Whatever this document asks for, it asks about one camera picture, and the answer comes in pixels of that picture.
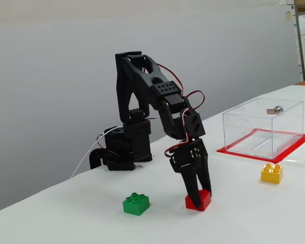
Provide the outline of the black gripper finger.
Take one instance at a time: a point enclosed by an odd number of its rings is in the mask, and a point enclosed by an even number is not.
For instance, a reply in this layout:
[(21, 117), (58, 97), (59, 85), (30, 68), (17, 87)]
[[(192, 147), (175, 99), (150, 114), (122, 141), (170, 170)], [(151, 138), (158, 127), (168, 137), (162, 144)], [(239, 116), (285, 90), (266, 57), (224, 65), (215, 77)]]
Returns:
[(196, 208), (201, 207), (201, 200), (197, 184), (197, 175), (193, 169), (184, 169), (181, 171), (188, 196)]
[(194, 173), (198, 176), (204, 190), (211, 193), (211, 181), (208, 170), (208, 153), (202, 139), (192, 141), (190, 150)]

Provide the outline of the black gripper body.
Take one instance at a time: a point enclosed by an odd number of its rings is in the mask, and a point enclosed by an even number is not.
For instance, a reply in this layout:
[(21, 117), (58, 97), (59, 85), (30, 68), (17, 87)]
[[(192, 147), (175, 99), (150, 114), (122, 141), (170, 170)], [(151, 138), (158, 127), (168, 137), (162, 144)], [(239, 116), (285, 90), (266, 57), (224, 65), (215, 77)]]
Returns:
[(171, 149), (170, 163), (176, 173), (196, 174), (195, 143), (187, 143)]

